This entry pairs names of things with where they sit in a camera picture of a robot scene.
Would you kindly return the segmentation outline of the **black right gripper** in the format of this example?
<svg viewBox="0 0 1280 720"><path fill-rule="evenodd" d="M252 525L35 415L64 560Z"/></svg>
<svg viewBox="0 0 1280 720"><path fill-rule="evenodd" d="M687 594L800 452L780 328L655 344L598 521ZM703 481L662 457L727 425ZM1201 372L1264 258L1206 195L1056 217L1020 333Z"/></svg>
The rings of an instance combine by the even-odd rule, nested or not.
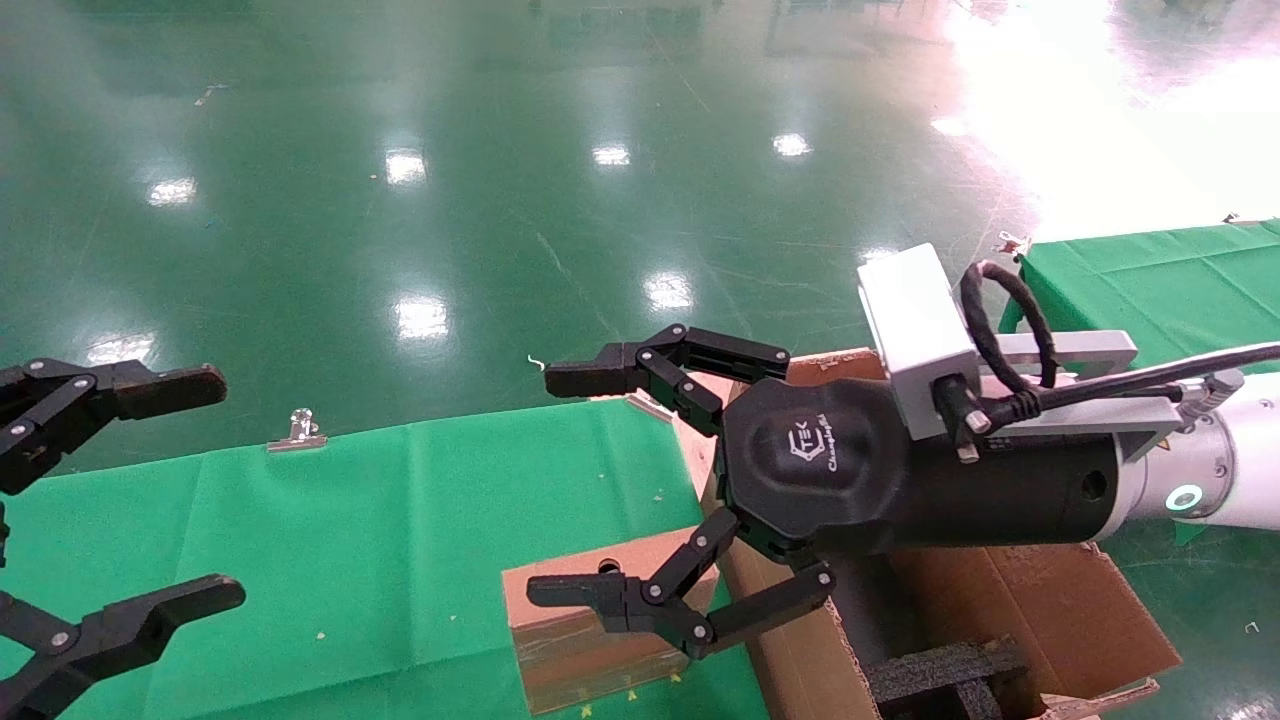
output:
<svg viewBox="0 0 1280 720"><path fill-rule="evenodd" d="M608 633L654 634L701 660L818 610L836 584L817 562L709 614L695 610L687 593L737 537L768 559L1071 544L1100 536L1112 514L1120 461L1107 436L1016 438L965 464L945 436L910 437L886 382L792 386L781 380L790 360L781 347L673 324L608 343L589 361L547 365L553 397L644 391L701 436L719 436L728 509L648 579L532 577L527 600L588 607ZM724 409L691 372L755 384Z"/></svg>

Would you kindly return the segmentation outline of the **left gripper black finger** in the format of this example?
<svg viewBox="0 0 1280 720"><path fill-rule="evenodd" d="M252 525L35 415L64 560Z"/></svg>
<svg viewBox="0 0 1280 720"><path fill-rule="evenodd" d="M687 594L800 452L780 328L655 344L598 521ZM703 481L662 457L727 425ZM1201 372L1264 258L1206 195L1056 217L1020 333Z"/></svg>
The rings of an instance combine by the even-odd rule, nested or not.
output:
<svg viewBox="0 0 1280 720"><path fill-rule="evenodd" d="M155 664L177 630L238 609L244 587L211 574L104 606L79 623L3 593L3 638L31 657L3 679L5 719L55 719L95 684Z"/></svg>
<svg viewBox="0 0 1280 720"><path fill-rule="evenodd" d="M220 404L227 379L212 365L152 372L138 360L78 366L50 357L1 373L1 489L17 496L113 421Z"/></svg>

